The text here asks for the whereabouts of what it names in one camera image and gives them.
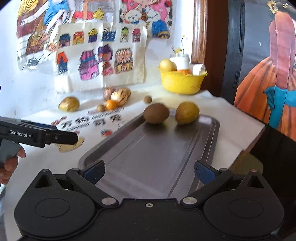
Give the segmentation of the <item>person's left hand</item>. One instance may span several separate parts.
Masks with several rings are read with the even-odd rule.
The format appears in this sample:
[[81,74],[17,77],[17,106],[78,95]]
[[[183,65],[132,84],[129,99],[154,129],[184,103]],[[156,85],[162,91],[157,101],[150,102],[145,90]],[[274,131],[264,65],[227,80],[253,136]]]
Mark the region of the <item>person's left hand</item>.
[[19,162],[18,157],[20,158],[26,157],[26,153],[23,147],[21,147],[21,149],[17,152],[17,154],[14,157],[7,159],[4,164],[4,168],[1,168],[0,170],[1,184],[6,185],[9,182],[12,174],[14,173],[14,171],[18,166],[18,162]]

